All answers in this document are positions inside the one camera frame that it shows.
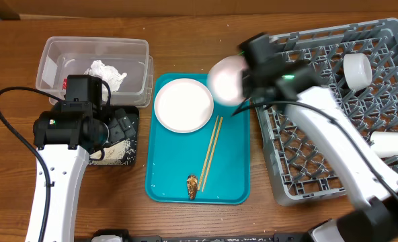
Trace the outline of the large pink plate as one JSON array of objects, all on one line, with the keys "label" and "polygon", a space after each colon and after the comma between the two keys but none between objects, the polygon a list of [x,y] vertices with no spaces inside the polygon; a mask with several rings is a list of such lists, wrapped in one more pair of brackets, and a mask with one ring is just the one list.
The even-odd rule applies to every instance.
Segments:
[{"label": "large pink plate", "polygon": [[159,123],[176,133],[201,129],[211,118],[214,100],[211,92],[195,79],[179,78],[166,83],[154,101]]}]

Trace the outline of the grey green bowl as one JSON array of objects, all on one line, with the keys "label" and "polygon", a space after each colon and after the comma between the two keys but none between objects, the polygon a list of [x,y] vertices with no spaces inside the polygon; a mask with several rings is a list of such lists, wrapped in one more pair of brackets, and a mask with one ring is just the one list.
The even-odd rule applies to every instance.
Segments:
[{"label": "grey green bowl", "polygon": [[345,54],[343,69],[347,86],[353,91],[360,91],[372,83],[371,65],[363,53]]}]

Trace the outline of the silver red foil wrapper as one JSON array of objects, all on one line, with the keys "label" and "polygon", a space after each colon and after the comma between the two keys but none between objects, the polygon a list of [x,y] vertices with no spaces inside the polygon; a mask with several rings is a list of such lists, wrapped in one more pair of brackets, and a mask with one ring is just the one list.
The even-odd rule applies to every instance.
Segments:
[{"label": "silver red foil wrapper", "polygon": [[62,86],[62,90],[65,90],[67,88],[67,78],[65,78],[63,80],[63,86]]}]

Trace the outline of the brown food scrap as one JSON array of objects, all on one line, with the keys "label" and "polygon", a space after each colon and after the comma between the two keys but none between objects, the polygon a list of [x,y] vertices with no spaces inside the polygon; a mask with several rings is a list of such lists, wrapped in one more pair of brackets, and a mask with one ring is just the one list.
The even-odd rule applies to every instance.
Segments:
[{"label": "brown food scrap", "polygon": [[198,192],[198,178],[191,174],[188,176],[186,184],[188,189],[188,197],[190,200],[194,200]]}]

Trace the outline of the small white cup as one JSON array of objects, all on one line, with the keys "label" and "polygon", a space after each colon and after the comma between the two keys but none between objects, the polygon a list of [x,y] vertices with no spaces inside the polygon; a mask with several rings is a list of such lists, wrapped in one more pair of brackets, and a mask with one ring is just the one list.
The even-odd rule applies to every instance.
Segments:
[{"label": "small white cup", "polygon": [[398,132],[373,132],[370,148],[380,157],[398,156]]}]

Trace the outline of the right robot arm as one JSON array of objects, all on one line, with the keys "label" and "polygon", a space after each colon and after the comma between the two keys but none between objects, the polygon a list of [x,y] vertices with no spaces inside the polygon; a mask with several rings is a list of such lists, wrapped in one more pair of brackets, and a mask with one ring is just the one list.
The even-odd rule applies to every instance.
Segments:
[{"label": "right robot arm", "polygon": [[398,174],[376,155],[307,60],[288,63],[266,33],[239,45],[250,108],[277,106],[327,159],[355,210],[306,232],[302,241],[392,241],[398,237]]}]

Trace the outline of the pink bowl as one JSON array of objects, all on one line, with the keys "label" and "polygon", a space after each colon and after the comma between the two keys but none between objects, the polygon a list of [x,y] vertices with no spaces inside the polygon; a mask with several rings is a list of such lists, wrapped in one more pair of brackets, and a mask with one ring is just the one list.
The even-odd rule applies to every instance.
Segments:
[{"label": "pink bowl", "polygon": [[223,106],[238,106],[243,100],[242,71],[247,64],[242,56],[220,60],[208,73],[207,86],[214,100]]}]

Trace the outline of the pile of white rice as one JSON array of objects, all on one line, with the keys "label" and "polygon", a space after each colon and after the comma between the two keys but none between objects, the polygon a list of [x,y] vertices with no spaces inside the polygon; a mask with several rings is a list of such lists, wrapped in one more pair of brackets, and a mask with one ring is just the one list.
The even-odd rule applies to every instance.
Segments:
[{"label": "pile of white rice", "polygon": [[136,162],[137,141],[126,139],[112,147],[104,149],[104,158],[100,161],[101,152],[90,155],[90,165],[134,165]]}]

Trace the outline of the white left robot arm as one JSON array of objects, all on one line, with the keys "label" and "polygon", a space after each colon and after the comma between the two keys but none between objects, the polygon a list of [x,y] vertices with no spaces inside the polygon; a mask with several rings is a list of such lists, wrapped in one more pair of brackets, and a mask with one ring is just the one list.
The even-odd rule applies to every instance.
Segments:
[{"label": "white left robot arm", "polygon": [[108,87],[99,77],[69,75],[65,98],[35,121],[37,174],[26,241],[73,241],[91,154],[135,135],[126,108],[102,100]]}]

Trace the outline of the wooden chopstick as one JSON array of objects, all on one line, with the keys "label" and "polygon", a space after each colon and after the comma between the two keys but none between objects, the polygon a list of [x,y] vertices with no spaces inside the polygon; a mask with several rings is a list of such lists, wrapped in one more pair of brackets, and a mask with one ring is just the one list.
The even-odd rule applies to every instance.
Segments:
[{"label": "wooden chopstick", "polygon": [[208,159],[206,160],[206,170],[205,170],[205,174],[204,177],[202,179],[202,183],[201,183],[201,192],[204,192],[204,189],[206,187],[206,182],[208,179],[208,174],[210,173],[210,168],[211,168],[211,164],[212,164],[212,160],[214,158],[214,152],[216,149],[216,144],[218,142],[218,138],[219,138],[219,134],[221,131],[221,126],[223,123],[223,117],[222,116],[218,116],[217,120],[216,120],[216,128],[213,130],[213,134],[212,134],[212,140],[211,140],[211,145],[210,145],[210,153],[208,154]]},{"label": "wooden chopstick", "polygon": [[204,179],[204,173],[205,173],[205,169],[206,169],[206,166],[207,166],[207,163],[208,163],[208,158],[209,158],[209,155],[210,155],[211,146],[213,144],[214,135],[215,135],[215,132],[216,132],[216,126],[218,124],[218,119],[219,119],[219,115],[217,115],[215,123],[214,123],[214,127],[212,129],[212,134],[211,134],[211,137],[210,137],[210,141],[209,141],[209,144],[208,144],[208,149],[207,149],[207,152],[206,152],[204,164],[202,166],[202,171],[201,171],[201,175],[200,175],[200,179],[199,179],[199,183],[198,183],[198,190],[200,190],[201,185],[202,185],[202,181]]}]

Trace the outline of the white napkin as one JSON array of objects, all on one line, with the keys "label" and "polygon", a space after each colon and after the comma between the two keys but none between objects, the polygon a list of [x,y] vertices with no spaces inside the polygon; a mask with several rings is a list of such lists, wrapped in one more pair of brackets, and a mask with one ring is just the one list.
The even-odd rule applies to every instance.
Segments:
[{"label": "white napkin", "polygon": [[127,73],[120,73],[115,67],[105,65],[101,60],[95,60],[91,66],[85,70],[86,75],[99,77],[110,86],[111,92],[117,92],[127,77]]}]

